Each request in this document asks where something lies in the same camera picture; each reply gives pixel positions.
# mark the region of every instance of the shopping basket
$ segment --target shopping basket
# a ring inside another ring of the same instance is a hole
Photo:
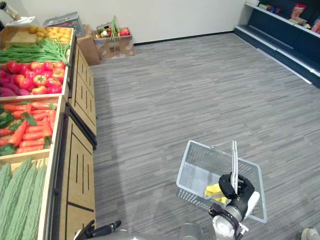
[[[208,185],[217,184],[221,175],[231,171],[231,154],[190,140],[176,180],[177,196],[207,210],[213,203],[221,205],[218,201],[207,199],[205,189]],[[266,223],[266,200],[260,167],[238,157],[238,173],[249,179],[255,191],[260,193],[260,199],[248,217]]]

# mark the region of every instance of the cardboard box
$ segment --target cardboard box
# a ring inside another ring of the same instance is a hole
[[[79,48],[89,66],[101,63],[90,25],[83,25],[84,36],[77,38]]]
[[[135,55],[132,35],[117,37],[115,41],[110,40],[110,37],[94,38],[94,43],[101,60]]]

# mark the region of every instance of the carrot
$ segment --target carrot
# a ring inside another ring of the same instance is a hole
[[[24,111],[27,112],[28,114],[31,114],[31,110],[32,110],[32,105],[30,102],[28,102],[25,106]]]
[[[27,152],[32,152],[32,151],[39,151],[44,149],[43,145],[39,145],[39,146],[26,146],[26,147],[19,147],[16,150],[17,154],[22,154],[22,153],[27,153]]]
[[[55,110],[50,110],[50,111],[49,111],[49,114],[48,114],[48,118],[49,118],[51,130],[54,130],[56,113],[57,113],[57,111],[55,111]]]
[[[38,113],[38,114],[33,115],[34,119],[37,121],[43,120],[47,116],[48,116],[48,112],[43,112],[43,113]]]
[[[51,137],[52,136],[52,130],[50,128],[50,123],[49,123],[49,120],[47,117],[45,117],[43,119],[43,129],[42,129],[42,133],[43,133],[43,136],[46,137]]]
[[[13,133],[14,132],[11,131],[8,128],[0,128],[0,137],[4,137],[4,136],[7,136],[7,135],[10,135],[10,134],[13,134]]]
[[[56,103],[43,103],[39,101],[34,101],[33,103],[31,103],[32,107],[38,110],[51,110],[49,106],[50,104],[52,104],[54,107],[57,107]]]
[[[42,131],[40,132],[29,132],[29,133],[25,133],[22,137],[22,140],[38,140],[38,139],[42,139],[44,137]]]
[[[11,137],[8,140],[8,143],[13,144],[15,147],[18,146],[24,136],[26,129],[27,129],[27,125],[28,125],[28,122],[23,121],[23,123],[17,128],[17,130],[14,132],[14,134],[11,135]]]
[[[27,140],[27,141],[22,141],[19,144],[20,148],[25,148],[25,147],[34,147],[34,146],[44,146],[45,140],[44,138],[41,138],[39,140]]]
[[[22,116],[21,114],[24,113],[25,111],[13,111],[12,115],[14,116],[15,119],[21,119],[24,116]]]
[[[45,112],[47,112],[48,110],[32,110],[31,111],[31,114],[34,115],[34,114],[43,114]]]
[[[27,112],[28,114],[31,114],[32,113],[31,110],[32,110],[31,103],[28,103],[24,110],[22,110],[22,111],[21,110],[13,111],[12,115],[14,116],[15,119],[21,119],[21,118],[24,117],[24,116],[21,115],[22,113]]]
[[[0,138],[0,147],[6,145],[8,143],[8,140]]]
[[[25,132],[26,133],[38,133],[38,132],[42,132],[43,127],[42,126],[29,126]]]
[[[26,106],[24,106],[24,105],[4,104],[3,108],[12,113],[14,111],[24,111],[26,109]]]

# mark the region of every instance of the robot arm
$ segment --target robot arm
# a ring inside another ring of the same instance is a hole
[[[241,222],[255,208],[260,194],[255,191],[251,182],[238,175],[237,193],[231,185],[231,173],[220,177],[219,186],[225,197],[231,202],[223,209],[214,203],[209,214],[213,217],[212,225],[215,231],[216,240],[240,240],[249,229]]]

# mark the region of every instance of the bitter melon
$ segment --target bitter melon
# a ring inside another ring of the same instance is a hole
[[[43,164],[39,169],[34,181],[31,203],[26,217],[23,235],[21,240],[36,239],[38,234],[40,210],[42,203],[42,193],[44,191],[46,176],[46,165]]]
[[[33,165],[26,174],[22,189],[19,195],[18,202],[15,206],[11,222],[6,233],[6,240],[19,240],[24,231],[28,209],[30,206],[32,194],[35,186],[35,179],[37,175],[36,165]]]
[[[11,177],[11,167],[10,164],[7,163],[0,170],[0,206]]]
[[[19,194],[30,166],[31,158],[24,161],[15,174],[13,174],[8,187],[4,192],[0,206],[0,239],[4,239],[7,235],[9,224],[14,214]]]

